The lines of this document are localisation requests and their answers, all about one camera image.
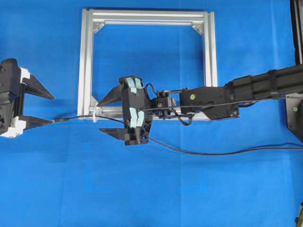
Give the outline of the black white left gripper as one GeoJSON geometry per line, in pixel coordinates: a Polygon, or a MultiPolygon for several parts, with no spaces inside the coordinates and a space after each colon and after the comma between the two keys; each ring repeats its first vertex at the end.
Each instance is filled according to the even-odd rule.
{"type": "Polygon", "coordinates": [[[53,95],[27,69],[20,68],[16,59],[5,59],[0,64],[0,135],[15,138],[36,127],[43,127],[53,121],[15,114],[18,99],[22,97],[21,87],[25,85],[25,93],[53,100],[53,95]]]}

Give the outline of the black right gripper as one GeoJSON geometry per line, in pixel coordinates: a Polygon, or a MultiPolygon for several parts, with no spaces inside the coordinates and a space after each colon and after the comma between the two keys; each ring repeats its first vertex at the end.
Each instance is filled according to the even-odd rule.
{"type": "Polygon", "coordinates": [[[149,142],[152,116],[145,111],[151,104],[142,79],[129,76],[120,78],[119,82],[120,85],[112,88],[97,107],[122,101],[125,128],[99,128],[99,131],[124,141],[127,146],[146,144],[149,142]]]}

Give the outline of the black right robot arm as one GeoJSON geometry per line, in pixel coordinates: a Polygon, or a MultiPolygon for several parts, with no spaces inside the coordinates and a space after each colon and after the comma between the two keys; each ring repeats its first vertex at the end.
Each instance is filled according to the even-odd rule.
{"type": "Polygon", "coordinates": [[[141,78],[122,77],[119,85],[112,88],[98,106],[121,102],[124,126],[101,128],[100,131],[124,141],[127,146],[146,144],[153,116],[177,118],[185,126],[190,125],[199,112],[211,121],[236,118],[240,107],[248,107],[261,100],[280,99],[302,90],[302,65],[237,78],[223,87],[154,91],[155,98],[150,98],[148,85],[144,85],[141,78]]]}

